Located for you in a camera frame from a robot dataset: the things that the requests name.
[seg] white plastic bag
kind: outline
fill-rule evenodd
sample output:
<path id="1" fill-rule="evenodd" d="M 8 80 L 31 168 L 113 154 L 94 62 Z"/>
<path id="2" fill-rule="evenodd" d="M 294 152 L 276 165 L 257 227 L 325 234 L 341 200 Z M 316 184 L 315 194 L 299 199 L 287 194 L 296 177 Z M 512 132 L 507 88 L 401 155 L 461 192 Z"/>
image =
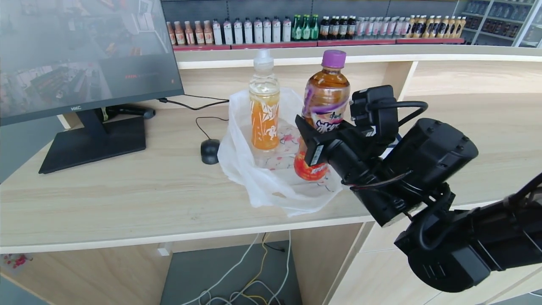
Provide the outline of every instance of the white plastic bag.
<path id="1" fill-rule="evenodd" d="M 252 148 L 248 90 L 230 96 L 229 123 L 220 143 L 218 160 L 232 181 L 244 185 L 253 207 L 279 206 L 288 216 L 322 209 L 342 190 L 339 175 L 329 172 L 318 182 L 297 176 L 293 162 L 299 147 L 295 116 L 303 108 L 302 98 L 290 88 L 281 88 L 279 101 L 279 146 L 263 155 Z"/>

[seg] orange drink bottle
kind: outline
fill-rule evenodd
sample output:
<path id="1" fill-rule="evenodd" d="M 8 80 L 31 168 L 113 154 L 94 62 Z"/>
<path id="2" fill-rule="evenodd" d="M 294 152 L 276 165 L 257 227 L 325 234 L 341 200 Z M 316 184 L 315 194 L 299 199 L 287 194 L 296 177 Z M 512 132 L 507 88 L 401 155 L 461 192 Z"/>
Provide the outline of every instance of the orange drink bottle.
<path id="1" fill-rule="evenodd" d="M 305 88 L 302 116 L 322 134 L 337 128 L 343 121 L 350 98 L 350 83 L 341 74 L 345 61 L 345 52 L 326 50 L 322 57 L 322 71 L 309 78 Z M 327 164 L 308 166 L 306 153 L 307 146 L 300 138 L 299 150 L 294 158 L 295 173 L 307 181 L 321 180 L 327 173 Z"/>
<path id="2" fill-rule="evenodd" d="M 273 73 L 273 58 L 269 49 L 258 50 L 254 70 L 249 84 L 251 142 L 257 149 L 271 150 L 279 145 L 280 85 Z"/>

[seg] black robotic arm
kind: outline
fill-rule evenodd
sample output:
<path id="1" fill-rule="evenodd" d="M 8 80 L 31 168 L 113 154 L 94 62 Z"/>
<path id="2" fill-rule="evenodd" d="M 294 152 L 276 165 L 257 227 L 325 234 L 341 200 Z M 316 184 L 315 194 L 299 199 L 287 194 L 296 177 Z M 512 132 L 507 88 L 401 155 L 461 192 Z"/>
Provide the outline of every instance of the black robotic arm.
<path id="1" fill-rule="evenodd" d="M 398 120 L 397 108 L 419 107 Z M 380 155 L 399 126 L 427 109 L 424 102 L 397 102 L 389 85 L 352 95 L 355 126 L 343 121 L 320 134 L 302 117 L 296 125 L 307 144 L 305 162 L 329 163 L 380 226 L 407 216 L 395 240 L 413 272 L 450 293 L 476 286 L 491 271 L 542 263 L 542 174 L 504 200 L 470 211 L 450 211 L 455 194 L 447 179 L 476 158 L 478 149 L 461 131 L 422 118 L 385 159 Z M 424 203 L 426 207 L 411 216 Z"/>

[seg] surveillance footage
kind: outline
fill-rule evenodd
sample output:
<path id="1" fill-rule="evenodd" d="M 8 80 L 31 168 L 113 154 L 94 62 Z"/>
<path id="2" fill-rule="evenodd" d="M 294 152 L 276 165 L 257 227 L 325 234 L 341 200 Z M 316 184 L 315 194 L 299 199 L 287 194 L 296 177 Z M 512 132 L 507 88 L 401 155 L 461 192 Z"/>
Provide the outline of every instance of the surveillance footage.
<path id="1" fill-rule="evenodd" d="M 0 117 L 180 87 L 160 0 L 3 1 L 0 40 Z"/>

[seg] black computer mouse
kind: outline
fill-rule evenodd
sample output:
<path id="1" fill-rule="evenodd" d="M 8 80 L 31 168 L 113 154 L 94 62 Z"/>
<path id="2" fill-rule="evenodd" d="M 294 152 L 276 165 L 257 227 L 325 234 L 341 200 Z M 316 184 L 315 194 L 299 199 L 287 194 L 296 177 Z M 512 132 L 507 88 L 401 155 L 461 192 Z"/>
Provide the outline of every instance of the black computer mouse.
<path id="1" fill-rule="evenodd" d="M 202 162 L 205 164 L 218 163 L 218 147 L 220 146 L 220 140 L 208 139 L 202 142 L 201 154 Z"/>

